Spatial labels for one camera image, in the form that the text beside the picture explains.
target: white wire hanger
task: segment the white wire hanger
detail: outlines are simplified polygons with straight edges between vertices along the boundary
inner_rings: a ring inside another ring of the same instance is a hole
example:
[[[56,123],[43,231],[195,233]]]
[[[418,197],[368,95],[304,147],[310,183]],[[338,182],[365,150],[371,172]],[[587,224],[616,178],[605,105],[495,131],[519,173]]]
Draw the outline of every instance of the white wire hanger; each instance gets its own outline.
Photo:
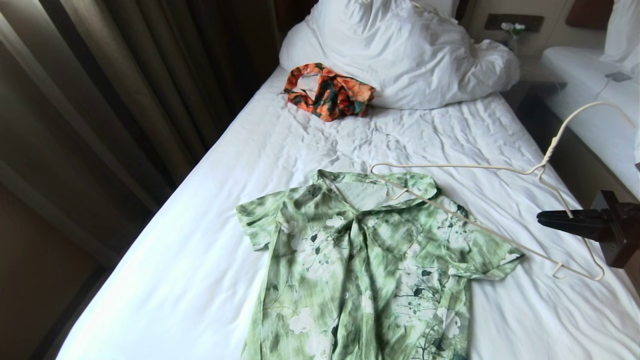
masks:
[[[565,276],[559,277],[559,276],[556,275],[558,270],[560,270],[561,268],[564,268],[564,269],[569,270],[569,271],[571,271],[573,273],[576,273],[576,274],[578,274],[578,275],[580,275],[582,277],[585,277],[585,278],[587,278],[589,280],[599,281],[605,275],[604,268],[596,260],[596,257],[593,254],[593,251],[589,247],[589,244],[588,244],[588,242],[587,242],[587,240],[585,238],[581,238],[581,239],[584,242],[584,245],[587,248],[587,251],[589,251],[589,255],[591,256],[591,259],[593,260],[593,263],[598,267],[598,269],[600,269],[599,270],[600,274],[597,275],[596,277],[593,277],[592,275],[584,274],[584,273],[582,273],[582,272],[580,272],[580,271],[578,271],[576,269],[573,269],[573,268],[571,268],[569,266],[566,266],[565,264],[563,264],[563,263],[561,263],[561,262],[559,262],[557,260],[554,260],[554,259],[552,259],[552,258],[550,258],[550,257],[548,257],[548,256],[546,256],[544,254],[541,254],[541,253],[539,253],[539,252],[537,252],[537,251],[535,251],[535,250],[533,250],[533,249],[531,249],[529,247],[526,247],[525,245],[522,245],[521,243],[518,243],[515,240],[512,240],[512,239],[510,239],[510,238],[508,238],[508,237],[506,237],[506,236],[504,236],[502,234],[499,234],[499,233],[497,233],[497,232],[495,232],[495,231],[493,231],[493,230],[491,230],[491,229],[489,229],[489,228],[487,228],[487,227],[485,227],[485,226],[483,226],[481,224],[478,224],[477,222],[471,221],[471,220],[463,217],[462,215],[460,215],[458,213],[455,213],[455,212],[453,212],[453,211],[451,211],[449,209],[446,209],[443,206],[441,206],[441,205],[439,205],[439,204],[437,204],[437,203],[435,203],[433,201],[430,201],[429,199],[425,198],[424,196],[422,196],[422,195],[420,195],[418,193],[415,193],[415,192],[411,191],[408,188],[405,188],[404,186],[402,186],[400,184],[397,184],[397,183],[395,183],[395,182],[393,182],[391,180],[388,180],[388,179],[384,178],[383,176],[375,173],[375,171],[374,171],[374,169],[377,166],[381,166],[381,165],[385,165],[385,166],[389,166],[389,167],[395,167],[395,168],[413,168],[413,167],[420,167],[420,168],[424,168],[424,167],[485,168],[485,169],[495,169],[495,170],[508,170],[508,171],[515,172],[515,173],[521,174],[521,175],[531,175],[535,171],[540,170],[540,172],[538,173],[538,177],[537,177],[538,181],[542,185],[546,186],[547,188],[549,188],[549,189],[551,189],[553,191],[553,193],[556,195],[556,197],[560,200],[560,203],[564,206],[564,209],[566,210],[567,215],[570,218],[573,218],[573,214],[571,212],[571,209],[569,209],[569,206],[567,205],[567,203],[566,203],[564,197],[562,196],[562,194],[560,193],[560,191],[555,186],[553,186],[550,183],[544,181],[542,179],[542,175],[545,173],[545,169],[546,169],[547,163],[549,162],[549,159],[551,158],[551,155],[553,154],[554,150],[556,149],[558,141],[560,140],[560,137],[562,137],[562,135],[564,133],[564,130],[566,129],[567,125],[569,124],[569,121],[571,121],[574,117],[576,117],[579,113],[583,112],[584,110],[586,110],[586,109],[588,109],[588,108],[590,108],[592,106],[596,106],[596,105],[608,105],[608,106],[613,107],[629,122],[629,124],[631,124],[632,127],[635,127],[633,122],[629,119],[627,114],[625,114],[625,112],[620,107],[618,107],[617,105],[612,104],[610,102],[596,101],[596,102],[589,103],[589,104],[579,108],[578,110],[573,112],[571,115],[569,115],[569,117],[567,117],[566,120],[564,120],[562,126],[560,127],[560,130],[558,131],[558,134],[555,137],[553,137],[553,139],[551,139],[551,144],[549,145],[549,148],[547,149],[547,152],[545,153],[545,156],[542,159],[542,161],[539,164],[537,164],[534,167],[532,167],[531,169],[529,169],[529,170],[519,170],[519,169],[515,169],[515,168],[511,168],[511,167],[493,166],[493,165],[465,165],[465,164],[409,164],[409,165],[400,165],[400,164],[393,164],[393,163],[387,163],[387,162],[379,162],[379,163],[375,163],[374,165],[372,165],[371,168],[369,168],[369,172],[371,173],[371,175],[373,175],[374,177],[378,178],[379,180],[381,180],[381,181],[383,181],[383,182],[385,182],[385,183],[387,183],[389,185],[392,185],[392,186],[394,186],[394,187],[396,187],[396,188],[401,190],[401,193],[398,196],[396,196],[395,199],[397,199],[400,196],[402,196],[402,194],[409,193],[409,194],[413,195],[414,197],[426,202],[427,204],[430,204],[430,205],[432,205],[432,206],[434,206],[434,207],[436,207],[438,209],[441,209],[442,211],[444,211],[444,212],[446,212],[446,213],[448,213],[450,215],[453,215],[453,216],[459,218],[462,221],[466,221],[466,222],[468,222],[468,223],[470,223],[472,225],[475,225],[475,226],[479,227],[480,229],[482,229],[482,230],[484,230],[484,231],[486,231],[486,232],[488,232],[490,234],[493,234],[493,235],[499,237],[500,239],[503,239],[503,240],[515,245],[516,247],[518,247],[518,248],[520,248],[520,249],[522,249],[524,251],[530,252],[531,254],[539,256],[539,257],[541,257],[541,258],[543,258],[543,259],[555,264],[556,267],[554,268],[554,271],[551,273],[551,276],[554,277],[555,279],[564,279],[565,278]]]

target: pillow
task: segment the pillow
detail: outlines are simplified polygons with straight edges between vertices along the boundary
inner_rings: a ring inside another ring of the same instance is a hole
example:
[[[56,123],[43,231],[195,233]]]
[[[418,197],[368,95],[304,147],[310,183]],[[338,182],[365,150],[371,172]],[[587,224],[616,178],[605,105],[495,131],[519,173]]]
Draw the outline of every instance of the pillow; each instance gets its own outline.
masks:
[[[640,62],[639,39],[640,1],[614,0],[601,60],[615,62],[637,72]]]
[[[425,9],[435,8],[440,16],[455,18],[460,0],[413,0],[413,2]]]
[[[316,62],[376,88],[373,105],[396,109],[478,99],[519,78],[509,49],[473,44],[455,20],[410,0],[320,0],[280,50],[287,70]]]

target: crumpled clothing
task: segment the crumpled clothing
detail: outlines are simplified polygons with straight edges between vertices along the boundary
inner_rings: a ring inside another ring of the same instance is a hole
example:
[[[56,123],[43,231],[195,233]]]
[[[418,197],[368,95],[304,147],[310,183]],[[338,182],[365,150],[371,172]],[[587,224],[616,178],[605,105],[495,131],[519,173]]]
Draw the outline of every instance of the crumpled clothing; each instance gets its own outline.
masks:
[[[316,95],[312,99],[304,90],[296,90],[298,80],[309,74],[318,74]],[[321,63],[311,63],[291,70],[283,94],[289,102],[308,111],[325,122],[341,116],[366,116],[367,105],[376,91],[370,85],[340,75]]]

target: mattress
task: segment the mattress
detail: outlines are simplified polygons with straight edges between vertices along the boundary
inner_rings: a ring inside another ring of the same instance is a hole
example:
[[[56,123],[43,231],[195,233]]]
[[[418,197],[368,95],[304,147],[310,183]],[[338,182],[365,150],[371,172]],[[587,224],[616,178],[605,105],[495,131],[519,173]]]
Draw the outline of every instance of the mattress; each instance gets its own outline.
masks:
[[[530,168],[542,159],[497,94],[430,111],[373,108],[365,118],[324,123],[286,103],[280,95],[286,75],[275,70],[160,209],[80,316],[58,359],[237,359],[267,254],[252,250],[235,206],[310,184],[319,168],[366,172],[377,161]],[[534,177],[411,170],[432,175],[488,227],[597,274],[580,239],[537,224],[539,211],[561,205]],[[578,207],[552,169],[545,176]],[[503,281],[473,282],[470,358],[637,359],[640,299],[628,277],[607,268],[600,282],[562,271],[566,278],[555,280],[553,268],[527,256]]]
[[[640,129],[640,85],[637,79],[607,83],[606,74],[623,69],[600,61],[601,56],[601,50],[574,47],[546,49],[541,62],[567,84],[560,92],[554,90],[546,94],[545,102],[560,119],[596,100],[609,101],[622,108],[633,126],[615,109],[596,106],[573,119],[569,128],[640,199],[640,177],[634,166],[637,163],[635,143]]]

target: dark brown curtain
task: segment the dark brown curtain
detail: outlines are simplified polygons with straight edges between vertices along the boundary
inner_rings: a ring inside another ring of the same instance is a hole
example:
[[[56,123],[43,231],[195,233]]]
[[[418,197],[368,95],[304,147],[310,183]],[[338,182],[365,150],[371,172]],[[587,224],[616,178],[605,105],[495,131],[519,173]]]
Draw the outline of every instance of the dark brown curtain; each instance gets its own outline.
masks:
[[[0,183],[112,266],[278,63],[269,1],[0,1]]]

